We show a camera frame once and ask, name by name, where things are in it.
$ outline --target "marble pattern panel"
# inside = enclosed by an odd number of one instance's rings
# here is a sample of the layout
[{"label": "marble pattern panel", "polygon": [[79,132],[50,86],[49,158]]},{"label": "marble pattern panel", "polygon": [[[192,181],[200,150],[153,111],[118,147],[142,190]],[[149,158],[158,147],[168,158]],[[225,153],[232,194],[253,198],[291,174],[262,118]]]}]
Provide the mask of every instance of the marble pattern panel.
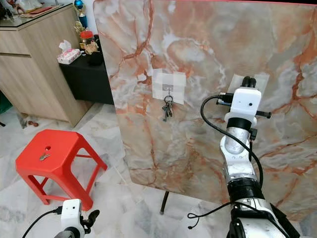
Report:
[{"label": "marble pattern panel", "polygon": [[[96,0],[94,15],[133,182],[212,202],[228,200],[221,135],[201,119],[204,98],[233,74],[269,75],[254,151],[266,198],[292,220],[317,207],[315,6],[226,1]],[[185,103],[162,121],[152,72],[186,73]],[[228,108],[207,117],[224,127]]]}]

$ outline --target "glass tabletop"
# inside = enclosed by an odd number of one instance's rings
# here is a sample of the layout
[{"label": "glass tabletop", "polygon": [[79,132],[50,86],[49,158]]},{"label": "glass tabletop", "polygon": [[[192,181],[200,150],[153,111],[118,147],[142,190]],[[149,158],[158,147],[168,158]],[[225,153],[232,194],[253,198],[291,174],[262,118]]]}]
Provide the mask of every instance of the glass tabletop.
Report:
[{"label": "glass tabletop", "polygon": [[[35,19],[38,19],[42,16],[45,16],[53,11],[56,11],[56,10],[61,9],[63,7],[69,6],[71,4],[72,3],[65,3],[65,4],[61,3],[58,5],[58,7],[54,8],[52,10],[48,10],[45,13],[43,13],[39,16],[33,17],[33,18],[25,18],[25,17],[20,17],[19,15],[13,15],[13,17],[11,17],[9,19],[7,18],[4,20],[0,20],[0,27],[19,27],[25,23],[28,23],[28,22],[35,20]],[[56,6],[56,5],[52,5],[52,3],[45,3],[42,5],[42,7],[47,7],[47,6]]]}]

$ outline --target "black tripod leg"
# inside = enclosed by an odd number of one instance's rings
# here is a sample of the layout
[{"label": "black tripod leg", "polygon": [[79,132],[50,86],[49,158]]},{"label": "black tripod leg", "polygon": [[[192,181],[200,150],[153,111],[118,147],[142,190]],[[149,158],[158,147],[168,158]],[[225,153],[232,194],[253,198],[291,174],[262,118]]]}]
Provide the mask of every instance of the black tripod leg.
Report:
[{"label": "black tripod leg", "polygon": [[168,198],[168,194],[169,194],[169,191],[166,191],[165,195],[164,195],[164,198],[163,198],[162,206],[160,207],[160,212],[159,213],[161,215],[164,214],[164,209],[165,209],[165,204],[166,204],[166,201],[167,201],[167,198]]}]

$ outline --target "white tape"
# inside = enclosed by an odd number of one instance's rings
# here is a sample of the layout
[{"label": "white tape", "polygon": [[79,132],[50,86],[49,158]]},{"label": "white tape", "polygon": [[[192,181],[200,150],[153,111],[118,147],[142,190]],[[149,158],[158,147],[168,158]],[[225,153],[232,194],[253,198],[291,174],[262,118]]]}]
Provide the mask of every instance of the white tape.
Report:
[{"label": "white tape", "polygon": [[[234,91],[241,86],[243,78],[244,76],[234,74],[227,92],[234,93]],[[257,81],[256,88],[262,93],[262,96],[263,96],[268,79],[269,79],[269,74],[266,74],[266,73],[255,74],[254,78]]]},{"label": "white tape", "polygon": [[184,104],[186,74],[183,72],[163,73],[161,68],[153,69],[152,96],[163,100],[170,94],[173,101]]}]

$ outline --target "wooden cabinet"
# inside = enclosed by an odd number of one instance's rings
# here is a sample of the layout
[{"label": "wooden cabinet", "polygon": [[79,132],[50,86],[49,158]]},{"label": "wooden cabinet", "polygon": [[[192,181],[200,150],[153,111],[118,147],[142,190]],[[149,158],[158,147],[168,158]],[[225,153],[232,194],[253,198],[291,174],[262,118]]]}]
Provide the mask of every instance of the wooden cabinet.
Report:
[{"label": "wooden cabinet", "polygon": [[75,125],[91,106],[75,100],[56,57],[64,39],[79,40],[72,5],[18,27],[0,27],[0,90],[21,112]]}]

